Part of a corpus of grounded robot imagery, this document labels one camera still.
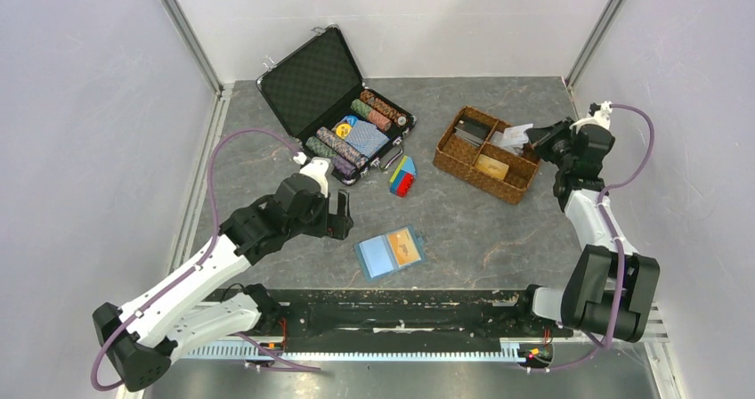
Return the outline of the white orange VIP card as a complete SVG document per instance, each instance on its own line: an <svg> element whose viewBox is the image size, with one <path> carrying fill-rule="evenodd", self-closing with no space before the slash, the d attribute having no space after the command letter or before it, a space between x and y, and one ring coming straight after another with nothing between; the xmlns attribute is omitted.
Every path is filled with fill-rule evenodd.
<svg viewBox="0 0 755 399"><path fill-rule="evenodd" d="M527 131L532 127L533 124L530 123L506 128L500 133L497 140L498 146L516 156L521 156L524 152L524 146L530 142Z"/></svg>

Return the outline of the blue card holder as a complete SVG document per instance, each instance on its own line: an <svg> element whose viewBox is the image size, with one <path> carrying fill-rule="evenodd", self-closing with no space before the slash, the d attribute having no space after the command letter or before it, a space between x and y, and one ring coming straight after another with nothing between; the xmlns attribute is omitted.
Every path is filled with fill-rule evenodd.
<svg viewBox="0 0 755 399"><path fill-rule="evenodd" d="M426 252L424 250L424 246L426 244L425 237L418 234L411 225L404 226L398 230L406 227L410 228L411 232L413 233L422 259L414 264L399 267L394 259L394 254L389 246L389 242L386 237L386 235L390 232L380 234L367 240L363 240L354 245L354 251L362 274L366 281L374 281L376 279L386 277L391 273L399 272L412 265L419 264L426 260Z"/></svg>

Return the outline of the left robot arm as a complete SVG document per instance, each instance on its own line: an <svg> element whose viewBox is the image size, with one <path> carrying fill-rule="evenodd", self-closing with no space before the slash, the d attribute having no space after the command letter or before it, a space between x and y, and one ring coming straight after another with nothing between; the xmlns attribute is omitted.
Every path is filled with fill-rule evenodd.
<svg viewBox="0 0 755 399"><path fill-rule="evenodd" d="M338 191L337 212L329 203L324 175L293 174L275 193L233 211L200 251L156 286L123 305L97 307L92 319L101 349L91 369L93 387L138 392L199 346L249 330L273 332L279 306L262 286L245 287L223 304L195 307L299 235L345 239L353 227L349 193Z"/></svg>

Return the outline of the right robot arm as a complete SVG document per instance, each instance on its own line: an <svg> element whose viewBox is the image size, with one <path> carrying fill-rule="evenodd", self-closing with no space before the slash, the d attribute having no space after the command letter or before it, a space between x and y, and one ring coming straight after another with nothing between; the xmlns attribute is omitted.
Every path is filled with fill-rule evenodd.
<svg viewBox="0 0 755 399"><path fill-rule="evenodd" d="M660 277L656 259L641 255L613 216L603 160L615 138L599 124L565 119L526 135L534 153L557 168L553 193L582 251L563 289L531 285L514 311L516 327L536 335L550 321L572 330L635 343L645 333Z"/></svg>

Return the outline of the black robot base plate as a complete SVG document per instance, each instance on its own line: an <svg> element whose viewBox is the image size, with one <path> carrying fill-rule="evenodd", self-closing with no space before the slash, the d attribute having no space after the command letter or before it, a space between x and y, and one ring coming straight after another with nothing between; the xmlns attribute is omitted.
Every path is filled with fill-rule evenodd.
<svg viewBox="0 0 755 399"><path fill-rule="evenodd" d="M540 343L574 333L530 314L516 289L271 289L248 336L289 352L495 352L501 339Z"/></svg>

